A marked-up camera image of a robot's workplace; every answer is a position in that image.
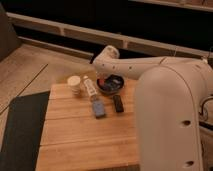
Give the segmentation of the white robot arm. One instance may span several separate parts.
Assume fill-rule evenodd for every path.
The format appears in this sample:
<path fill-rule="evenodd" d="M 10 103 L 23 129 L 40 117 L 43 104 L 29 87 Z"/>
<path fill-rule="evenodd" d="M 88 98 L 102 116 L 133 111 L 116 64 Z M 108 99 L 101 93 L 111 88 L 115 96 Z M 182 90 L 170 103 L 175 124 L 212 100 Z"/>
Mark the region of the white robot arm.
<path fill-rule="evenodd" d="M 204 171 L 199 111 L 213 94 L 213 68 L 174 56 L 122 59 L 106 46 L 93 60 L 102 75 L 134 79 L 134 114 L 142 171 Z"/>

